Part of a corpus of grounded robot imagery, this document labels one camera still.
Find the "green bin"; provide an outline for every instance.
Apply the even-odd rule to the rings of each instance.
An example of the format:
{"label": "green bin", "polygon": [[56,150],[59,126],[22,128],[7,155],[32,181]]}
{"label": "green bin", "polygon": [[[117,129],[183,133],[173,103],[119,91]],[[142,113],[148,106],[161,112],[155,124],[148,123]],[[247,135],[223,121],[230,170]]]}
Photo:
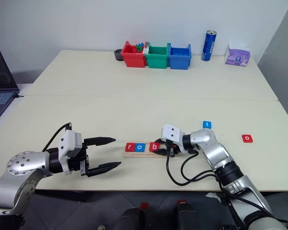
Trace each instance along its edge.
{"label": "green bin", "polygon": [[145,54],[148,67],[157,69],[166,69],[168,66],[168,56],[170,43],[166,47],[151,46],[147,44],[148,54]]}

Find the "tissue box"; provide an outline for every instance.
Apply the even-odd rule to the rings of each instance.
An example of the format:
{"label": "tissue box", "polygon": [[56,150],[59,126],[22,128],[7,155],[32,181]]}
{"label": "tissue box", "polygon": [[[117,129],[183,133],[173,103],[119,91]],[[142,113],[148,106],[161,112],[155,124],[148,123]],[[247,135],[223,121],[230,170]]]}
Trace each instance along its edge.
{"label": "tissue box", "polygon": [[225,54],[225,64],[246,66],[250,59],[250,49],[245,46],[233,46],[229,44]]}

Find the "floor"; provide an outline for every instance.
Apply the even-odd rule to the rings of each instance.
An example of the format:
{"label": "floor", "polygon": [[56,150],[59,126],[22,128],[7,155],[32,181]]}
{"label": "floor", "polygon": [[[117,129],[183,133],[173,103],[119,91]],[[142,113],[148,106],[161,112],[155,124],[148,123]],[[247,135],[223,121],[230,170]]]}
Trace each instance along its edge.
{"label": "floor", "polygon": [[[187,200],[198,211],[205,230],[234,224],[228,208],[205,195],[205,192],[91,192],[86,203],[34,195],[20,229],[95,230],[103,224],[111,230],[125,210],[148,202],[144,210],[146,229],[171,230],[178,200]],[[276,217],[288,219],[288,192],[268,195],[266,199]]]}

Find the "blue bin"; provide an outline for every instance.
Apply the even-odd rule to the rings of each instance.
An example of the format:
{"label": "blue bin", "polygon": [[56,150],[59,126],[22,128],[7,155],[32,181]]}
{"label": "blue bin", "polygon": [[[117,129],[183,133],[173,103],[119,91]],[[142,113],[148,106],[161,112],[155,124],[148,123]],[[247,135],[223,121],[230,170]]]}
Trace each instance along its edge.
{"label": "blue bin", "polygon": [[192,54],[191,45],[187,48],[174,48],[169,46],[169,66],[171,69],[188,69]]}

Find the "storage bin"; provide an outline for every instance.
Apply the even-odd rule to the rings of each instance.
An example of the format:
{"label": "storage bin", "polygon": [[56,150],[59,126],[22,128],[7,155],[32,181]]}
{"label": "storage bin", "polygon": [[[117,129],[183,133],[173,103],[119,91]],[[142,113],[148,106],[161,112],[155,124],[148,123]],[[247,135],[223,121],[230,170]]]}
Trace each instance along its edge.
{"label": "storage bin", "polygon": [[127,67],[144,68],[146,65],[145,54],[143,54],[143,51],[137,51],[136,46],[131,45],[128,41],[126,41],[120,54]]}
{"label": "storage bin", "polygon": [[188,69],[191,58],[190,44],[187,48],[174,48],[169,44],[169,66],[171,69]]}
{"label": "storage bin", "polygon": [[145,54],[149,68],[166,69],[168,66],[168,51],[170,43],[166,47],[151,46],[147,43],[148,53]]}

